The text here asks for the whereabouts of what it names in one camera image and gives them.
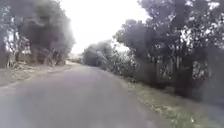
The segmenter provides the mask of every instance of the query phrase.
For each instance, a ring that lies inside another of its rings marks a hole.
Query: dry grass
[[[174,128],[223,128],[224,110],[166,94],[143,84],[123,84],[139,101],[168,118]]]
[[[0,69],[0,86],[5,86],[30,77],[41,76],[48,73],[55,73],[72,67],[72,65],[48,67],[43,65],[19,65],[17,68]]]

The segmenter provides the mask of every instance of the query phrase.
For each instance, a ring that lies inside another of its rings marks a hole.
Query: tree canopy
[[[35,63],[64,63],[75,39],[60,1],[3,0],[1,6],[1,31],[5,33],[1,40],[6,48],[15,53],[30,51]]]
[[[171,77],[176,93],[189,96],[195,88],[205,85],[211,74],[224,73],[214,66],[214,62],[222,63],[221,58],[214,60],[222,52],[214,51],[223,51],[223,3],[141,0],[139,4],[149,18],[127,20],[114,38],[129,47],[138,61],[154,64],[158,75]],[[196,85],[201,79],[204,82]]]

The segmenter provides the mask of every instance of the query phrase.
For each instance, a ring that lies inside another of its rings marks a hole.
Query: tree trunk
[[[5,44],[0,44],[0,68],[6,68],[8,63],[8,56]]]

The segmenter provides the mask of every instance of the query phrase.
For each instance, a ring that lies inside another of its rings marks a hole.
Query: tree
[[[154,64],[154,69],[158,69],[154,72],[157,82],[168,67],[172,69],[169,72],[176,93],[191,95],[195,70],[199,70],[195,64],[205,67],[209,61],[208,49],[223,47],[223,2],[142,0],[139,4],[149,19],[145,23],[128,20],[115,39],[129,47],[140,63]]]
[[[70,20],[57,1],[47,1],[37,5],[35,16],[24,19],[19,26],[20,35],[29,39],[34,62],[64,62],[74,44]]]

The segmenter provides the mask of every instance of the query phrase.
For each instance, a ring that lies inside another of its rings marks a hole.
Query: grass
[[[205,114],[205,105],[166,94],[143,84],[123,84],[140,102],[169,119],[174,128],[222,128]]]

